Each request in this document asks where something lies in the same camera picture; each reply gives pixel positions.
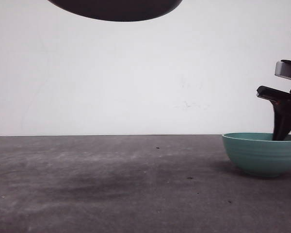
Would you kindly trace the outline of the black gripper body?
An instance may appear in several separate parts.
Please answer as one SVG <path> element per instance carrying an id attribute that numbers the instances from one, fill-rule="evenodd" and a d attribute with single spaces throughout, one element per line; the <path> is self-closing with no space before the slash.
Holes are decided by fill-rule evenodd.
<path id="1" fill-rule="evenodd" d="M 289 93 L 266 86 L 257 89 L 257 97 L 269 100 L 276 111 L 291 114 L 291 90 Z"/>

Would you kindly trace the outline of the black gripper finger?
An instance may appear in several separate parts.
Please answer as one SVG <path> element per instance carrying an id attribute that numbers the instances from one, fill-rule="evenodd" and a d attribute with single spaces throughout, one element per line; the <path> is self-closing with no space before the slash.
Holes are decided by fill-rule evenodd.
<path id="1" fill-rule="evenodd" d="M 291 101 L 275 101 L 273 141 L 282 141 L 291 132 Z"/>

